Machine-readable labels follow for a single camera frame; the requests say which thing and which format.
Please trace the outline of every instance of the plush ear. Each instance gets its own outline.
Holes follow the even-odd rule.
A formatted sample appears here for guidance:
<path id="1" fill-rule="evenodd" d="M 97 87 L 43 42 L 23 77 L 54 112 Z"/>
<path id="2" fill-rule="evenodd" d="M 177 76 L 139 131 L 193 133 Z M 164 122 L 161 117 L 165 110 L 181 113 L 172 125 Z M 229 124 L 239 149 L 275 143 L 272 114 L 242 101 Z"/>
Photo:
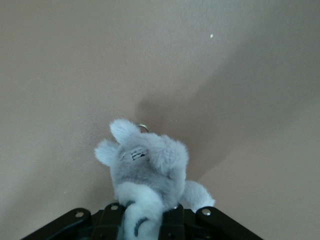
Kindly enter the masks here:
<path id="1" fill-rule="evenodd" d="M 110 166 L 118 152 L 119 144 L 104 139 L 94 150 L 95 157 L 103 164 Z"/>
<path id="2" fill-rule="evenodd" d="M 126 119 L 117 119 L 110 124 L 110 130 L 118 143 L 123 144 L 131 135 L 141 133 L 138 126 Z"/>

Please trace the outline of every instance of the gray plush toy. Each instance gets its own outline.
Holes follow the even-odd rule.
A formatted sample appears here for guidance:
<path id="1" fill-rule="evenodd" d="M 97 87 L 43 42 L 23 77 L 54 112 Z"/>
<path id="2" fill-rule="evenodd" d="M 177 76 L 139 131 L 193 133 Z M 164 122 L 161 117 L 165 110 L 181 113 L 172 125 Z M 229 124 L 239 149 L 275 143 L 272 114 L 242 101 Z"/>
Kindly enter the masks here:
<path id="1" fill-rule="evenodd" d="M 158 239 L 162 214 L 178 203 L 187 202 L 194 212 L 214 205 L 202 185 L 186 181 L 189 157 L 184 144 L 167 135 L 143 133 L 126 119 L 112 122 L 110 130 L 117 142 L 103 140 L 95 156 L 110 167 L 115 198 L 126 207 L 126 240 Z"/>

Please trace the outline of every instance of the black mount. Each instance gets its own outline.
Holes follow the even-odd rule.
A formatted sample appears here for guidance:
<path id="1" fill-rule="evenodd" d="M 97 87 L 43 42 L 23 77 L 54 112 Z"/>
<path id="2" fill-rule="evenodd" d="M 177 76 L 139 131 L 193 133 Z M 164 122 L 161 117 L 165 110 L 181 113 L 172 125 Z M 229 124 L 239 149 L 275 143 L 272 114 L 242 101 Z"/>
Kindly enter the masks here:
<path id="1" fill-rule="evenodd" d="M 73 209 L 22 240 L 121 240 L 126 208 L 112 203 L 94 215 Z M 262 240 L 215 207 L 196 213 L 179 205 L 165 212 L 159 240 Z"/>

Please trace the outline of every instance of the fluffy fur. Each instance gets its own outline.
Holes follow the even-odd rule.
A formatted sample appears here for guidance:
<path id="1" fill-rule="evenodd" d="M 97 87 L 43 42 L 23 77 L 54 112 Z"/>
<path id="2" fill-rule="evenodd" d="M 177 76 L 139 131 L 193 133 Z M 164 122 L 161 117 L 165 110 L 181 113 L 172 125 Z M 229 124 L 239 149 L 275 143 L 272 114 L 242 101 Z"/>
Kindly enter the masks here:
<path id="1" fill-rule="evenodd" d="M 158 239 L 162 213 L 179 201 L 195 212 L 215 201 L 194 181 L 186 181 L 187 148 L 167 135 L 142 133 L 126 119 L 110 124 L 117 142 L 103 140 L 96 158 L 110 167 L 115 197 L 126 206 L 124 236 L 127 240 Z"/>

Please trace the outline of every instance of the stuffed animal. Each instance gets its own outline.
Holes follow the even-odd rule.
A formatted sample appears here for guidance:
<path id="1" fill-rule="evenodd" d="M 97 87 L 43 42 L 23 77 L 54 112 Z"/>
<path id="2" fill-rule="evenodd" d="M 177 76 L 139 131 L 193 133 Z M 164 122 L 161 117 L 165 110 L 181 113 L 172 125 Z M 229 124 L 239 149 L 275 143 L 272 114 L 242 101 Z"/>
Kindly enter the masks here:
<path id="1" fill-rule="evenodd" d="M 157 240 L 162 214 L 181 202 L 194 212 L 214 205 L 201 184 L 186 181 L 189 157 L 184 144 L 141 132 L 126 119 L 113 121 L 110 130 L 117 142 L 103 140 L 95 156 L 110 167 L 115 198 L 126 207 L 126 240 Z"/>

